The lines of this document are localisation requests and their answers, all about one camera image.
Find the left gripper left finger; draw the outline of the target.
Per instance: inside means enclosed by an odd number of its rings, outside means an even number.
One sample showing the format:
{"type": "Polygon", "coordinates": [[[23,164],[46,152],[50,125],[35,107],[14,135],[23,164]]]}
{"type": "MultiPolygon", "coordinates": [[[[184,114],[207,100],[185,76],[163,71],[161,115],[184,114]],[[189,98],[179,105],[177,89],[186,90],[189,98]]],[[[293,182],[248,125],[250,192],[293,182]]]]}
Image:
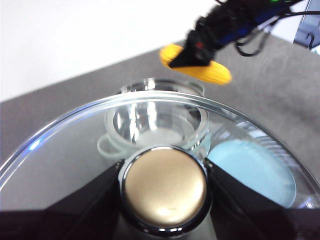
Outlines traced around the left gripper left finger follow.
{"type": "Polygon", "coordinates": [[[0,213],[2,240],[111,240],[120,215],[118,161],[45,209],[0,213]]]}

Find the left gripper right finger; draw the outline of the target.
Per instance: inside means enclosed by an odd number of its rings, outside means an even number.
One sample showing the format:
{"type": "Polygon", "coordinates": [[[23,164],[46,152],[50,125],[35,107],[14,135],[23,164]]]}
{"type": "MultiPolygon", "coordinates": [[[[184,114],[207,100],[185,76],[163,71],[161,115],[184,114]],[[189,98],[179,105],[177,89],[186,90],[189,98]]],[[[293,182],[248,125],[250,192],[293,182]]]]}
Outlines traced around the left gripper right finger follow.
{"type": "Polygon", "coordinates": [[[318,208],[285,208],[245,186],[205,158],[219,240],[318,240],[318,208]]]}

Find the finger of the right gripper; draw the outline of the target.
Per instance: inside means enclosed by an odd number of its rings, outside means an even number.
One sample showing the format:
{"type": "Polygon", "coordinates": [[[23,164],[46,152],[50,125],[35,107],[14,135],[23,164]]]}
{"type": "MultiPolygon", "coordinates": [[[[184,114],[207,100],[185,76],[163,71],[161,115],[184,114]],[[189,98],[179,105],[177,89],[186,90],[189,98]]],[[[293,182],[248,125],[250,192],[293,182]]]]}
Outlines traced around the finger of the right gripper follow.
{"type": "Polygon", "coordinates": [[[170,68],[205,67],[213,59],[213,52],[205,48],[202,42],[186,46],[170,63],[170,68]]]}

